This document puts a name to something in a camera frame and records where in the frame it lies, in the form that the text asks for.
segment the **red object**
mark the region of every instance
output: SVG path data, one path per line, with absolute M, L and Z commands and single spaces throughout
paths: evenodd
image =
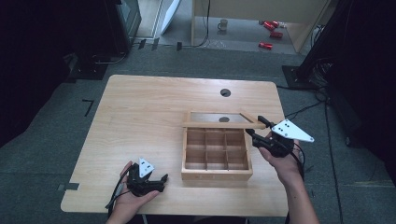
M 283 36 L 283 34 L 282 33 L 280 33 L 280 32 L 271 32 L 271 34 L 270 34 L 270 37 L 273 37 L 273 38 L 282 38 L 282 36 Z
M 267 28 L 269 31 L 274 31 L 275 30 L 275 26 L 269 21 L 265 21 L 262 25 L 265 28 Z
M 270 22 L 271 22 L 271 24 L 273 24 L 273 26 L 275 28 L 279 27 L 279 22 L 277 22 L 277 21 L 270 21 Z
M 270 43 L 265 43 L 265 42 L 260 42 L 260 44 L 259 44 L 259 48 L 262 48 L 262 49 L 272 49 L 272 44 L 270 44 Z

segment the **wooden table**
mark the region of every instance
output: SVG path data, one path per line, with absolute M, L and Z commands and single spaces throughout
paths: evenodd
M 229 97 L 220 94 L 231 91 Z M 287 198 L 276 172 L 257 148 L 250 148 L 249 181 L 183 181 L 182 122 L 187 111 L 238 112 L 278 122 L 284 118 L 272 82 L 181 77 L 112 76 L 96 111 L 62 201 L 65 212 L 105 213 L 105 205 L 127 161 L 142 157 L 157 180 L 169 174 L 165 190 L 140 214 L 282 217 Z M 267 134 L 268 130 L 258 130 Z
M 326 14 L 332 0 L 211 0 L 209 16 L 213 18 L 283 21 L 296 52 Z M 192 1 L 191 44 L 194 45 L 195 17 L 206 17 L 209 0 Z

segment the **person's left hand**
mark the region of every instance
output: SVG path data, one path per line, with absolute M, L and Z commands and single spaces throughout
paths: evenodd
M 125 167 L 123 168 L 122 172 L 120 175 L 125 173 L 125 171 L 132 166 L 132 162 L 129 161 Z M 127 182 L 127 175 L 122 179 L 123 184 L 123 189 L 120 194 L 128 191 L 128 188 L 126 186 Z M 110 223 L 127 223 L 130 221 L 134 215 L 137 213 L 139 208 L 144 205 L 145 203 L 148 203 L 151 201 L 153 198 L 155 198 L 160 192 L 158 190 L 151 191 L 150 193 L 142 196 L 142 197 L 136 197 L 132 194 L 132 192 L 128 192 L 125 194 L 122 194 L 117 200 L 116 204 L 114 205 L 113 208 L 113 213 L 111 214 L 110 218 L 106 222 L 107 224 Z

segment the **hand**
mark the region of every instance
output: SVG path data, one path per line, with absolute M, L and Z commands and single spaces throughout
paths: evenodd
M 125 173 L 128 168 L 132 166 L 132 162 L 129 161 L 125 167 L 123 168 L 122 172 L 120 175 Z M 126 186 L 127 182 L 127 175 L 122 179 L 123 189 L 121 191 L 121 194 L 124 192 L 128 191 L 128 188 Z M 136 197 L 132 194 L 132 192 L 127 192 L 125 194 L 122 194 L 117 200 L 116 204 L 114 205 L 113 208 L 113 213 L 111 214 L 110 218 L 106 222 L 107 224 L 110 223 L 127 223 L 130 221 L 134 215 L 137 213 L 139 208 L 143 206 L 145 203 L 148 203 L 152 199 L 154 199 L 160 192 L 158 190 L 151 191 L 150 193 L 142 196 L 142 197 Z
M 272 133 L 268 133 L 266 137 L 271 137 L 271 134 Z M 294 144 L 299 145 L 298 140 L 294 140 Z M 297 161 L 291 155 L 284 158 L 276 158 L 273 157 L 271 152 L 265 147 L 260 147 L 259 151 L 265 160 L 275 167 L 277 176 L 283 185 L 287 186 L 291 183 L 295 183 L 295 181 L 303 181 L 298 170 Z M 297 149 L 294 149 L 292 153 L 299 158 L 298 152 Z

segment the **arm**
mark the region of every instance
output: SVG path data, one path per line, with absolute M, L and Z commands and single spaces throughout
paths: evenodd
M 130 166 L 132 162 L 129 161 L 120 175 L 122 175 Z M 122 179 L 122 183 L 127 181 L 127 176 Z M 127 192 L 128 188 L 126 184 L 123 185 L 122 193 Z M 124 224 L 130 221 L 134 215 L 137 213 L 139 208 L 143 206 L 145 203 L 148 203 L 152 199 L 154 199 L 160 192 L 158 190 L 154 190 L 142 197 L 136 197 L 131 192 L 127 192 L 122 194 L 117 200 L 116 204 L 113 208 L 113 213 L 110 218 L 107 220 L 106 224 Z
M 285 187 L 288 197 L 290 223 L 319 223 L 314 207 L 306 192 L 304 181 L 298 171 L 296 160 L 291 155 L 285 158 L 275 158 L 264 147 L 260 147 L 259 151 L 275 167 L 277 176 Z M 296 150 L 293 150 L 293 153 L 298 158 Z

